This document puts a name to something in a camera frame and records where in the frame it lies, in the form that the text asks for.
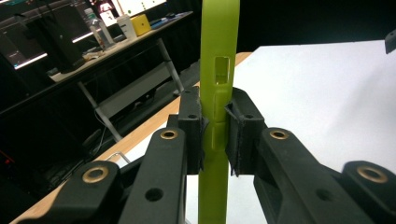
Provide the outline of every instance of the white table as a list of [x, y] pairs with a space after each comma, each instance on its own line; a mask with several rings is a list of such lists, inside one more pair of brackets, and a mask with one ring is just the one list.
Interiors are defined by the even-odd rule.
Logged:
[[[233, 85], [269, 127], [292, 131], [320, 163], [341, 172], [364, 160], [396, 173], [396, 53], [385, 54], [383, 41], [261, 47], [236, 66]], [[144, 155], [148, 144], [149, 137], [127, 157]], [[191, 223], [197, 183], [188, 177]], [[265, 223], [253, 176], [230, 177], [228, 191], [228, 224]]]

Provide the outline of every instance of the rectangular slot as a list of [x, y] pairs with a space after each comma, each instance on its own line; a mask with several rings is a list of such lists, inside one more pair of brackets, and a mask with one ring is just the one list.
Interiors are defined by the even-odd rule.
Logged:
[[217, 85], [225, 84], [228, 82], [230, 77], [230, 58], [216, 57], [215, 75]]

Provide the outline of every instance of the water bottle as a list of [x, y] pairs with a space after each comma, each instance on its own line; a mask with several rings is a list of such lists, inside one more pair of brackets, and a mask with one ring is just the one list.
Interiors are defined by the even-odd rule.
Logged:
[[115, 45], [113, 38], [107, 30], [105, 23], [96, 17], [93, 13], [92, 8], [87, 8], [84, 10], [85, 14], [88, 16], [88, 25], [90, 26], [93, 36], [95, 36], [100, 47], [103, 50], [110, 49]]

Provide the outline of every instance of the yellow-green plastic part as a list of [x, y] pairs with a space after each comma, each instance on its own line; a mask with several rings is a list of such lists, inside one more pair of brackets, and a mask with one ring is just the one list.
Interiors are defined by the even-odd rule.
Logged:
[[198, 223], [225, 223], [227, 217], [228, 120], [224, 106], [233, 92], [239, 0], [204, 0], [201, 33], [200, 98], [209, 119], [204, 133], [204, 170], [199, 174]]

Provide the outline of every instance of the brass insert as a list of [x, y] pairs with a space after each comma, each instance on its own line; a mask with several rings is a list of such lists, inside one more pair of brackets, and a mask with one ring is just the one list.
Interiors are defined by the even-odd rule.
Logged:
[[87, 184], [97, 183], [106, 178], [108, 169], [105, 166], [92, 167], [84, 173], [82, 180]]
[[288, 133], [285, 133], [283, 131], [280, 130], [274, 130], [270, 132], [271, 137], [275, 138], [275, 139], [279, 139], [279, 140], [285, 140], [289, 137]]
[[163, 139], [175, 139], [177, 138], [177, 132], [172, 130], [166, 130], [161, 133], [161, 138]]
[[387, 175], [374, 167], [360, 166], [358, 167], [358, 174], [378, 184], [384, 184], [388, 182]]

